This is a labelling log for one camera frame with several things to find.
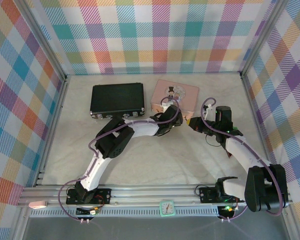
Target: pink box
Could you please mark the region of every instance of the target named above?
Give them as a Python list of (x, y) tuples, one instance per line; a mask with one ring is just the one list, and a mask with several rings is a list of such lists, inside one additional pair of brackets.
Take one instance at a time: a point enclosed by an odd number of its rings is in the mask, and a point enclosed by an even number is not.
[(155, 113), (162, 113), (163, 107), (160, 102), (164, 97), (177, 99), (182, 116), (188, 120), (195, 112), (199, 88), (173, 81), (158, 80), (151, 99), (151, 110)]

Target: small clock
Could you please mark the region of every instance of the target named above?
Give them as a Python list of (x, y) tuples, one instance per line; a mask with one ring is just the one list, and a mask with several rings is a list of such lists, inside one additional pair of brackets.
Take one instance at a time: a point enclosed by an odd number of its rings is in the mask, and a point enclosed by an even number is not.
[(161, 217), (174, 216), (175, 204), (174, 201), (162, 201), (160, 202), (160, 215)]

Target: white floor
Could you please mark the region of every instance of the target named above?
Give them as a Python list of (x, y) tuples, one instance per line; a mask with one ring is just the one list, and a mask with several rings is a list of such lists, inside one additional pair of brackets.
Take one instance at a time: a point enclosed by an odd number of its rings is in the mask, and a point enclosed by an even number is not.
[[(230, 106), (234, 126), (265, 156), (237, 73), (72, 76), (42, 183), (64, 184), (86, 171), (93, 156), (88, 143), (108, 122), (92, 119), (89, 114), (93, 85), (143, 83), (145, 117), (148, 117), (154, 115), (150, 100), (158, 79), (199, 87), (195, 116), (199, 116), (200, 106), (208, 97), (216, 98), (217, 106)], [(214, 137), (208, 137), (208, 141), (218, 144)], [(204, 134), (193, 131), (184, 122), (161, 137), (132, 139), (124, 152), (111, 161), (100, 183), (214, 184), (217, 178), (243, 174), (243, 168), (234, 157), (228, 158), (222, 147), (209, 146)]]

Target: clock face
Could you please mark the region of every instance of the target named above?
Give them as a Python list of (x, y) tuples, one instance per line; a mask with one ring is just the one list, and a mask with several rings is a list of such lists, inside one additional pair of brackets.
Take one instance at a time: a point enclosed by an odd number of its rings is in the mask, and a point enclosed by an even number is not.
[(160, 203), (160, 214), (162, 217), (175, 215), (175, 206), (173, 201), (162, 201)]

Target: black case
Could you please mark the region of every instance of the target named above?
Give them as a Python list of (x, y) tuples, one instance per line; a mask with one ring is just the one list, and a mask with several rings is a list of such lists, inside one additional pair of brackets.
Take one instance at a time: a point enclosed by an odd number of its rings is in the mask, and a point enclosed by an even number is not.
[(145, 114), (142, 83), (95, 85), (92, 88), (90, 115), (95, 119), (137, 117)]

